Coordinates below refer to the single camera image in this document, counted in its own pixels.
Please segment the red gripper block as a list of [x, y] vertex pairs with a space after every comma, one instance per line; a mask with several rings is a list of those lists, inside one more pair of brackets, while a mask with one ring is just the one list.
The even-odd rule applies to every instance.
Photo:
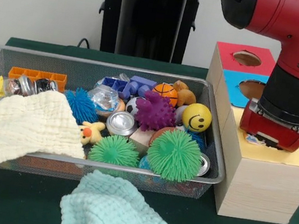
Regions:
[[261, 110], [256, 100], [249, 100], [246, 104], [239, 126], [269, 147], [287, 152], [299, 148], [299, 125], [292, 126], [272, 119]]

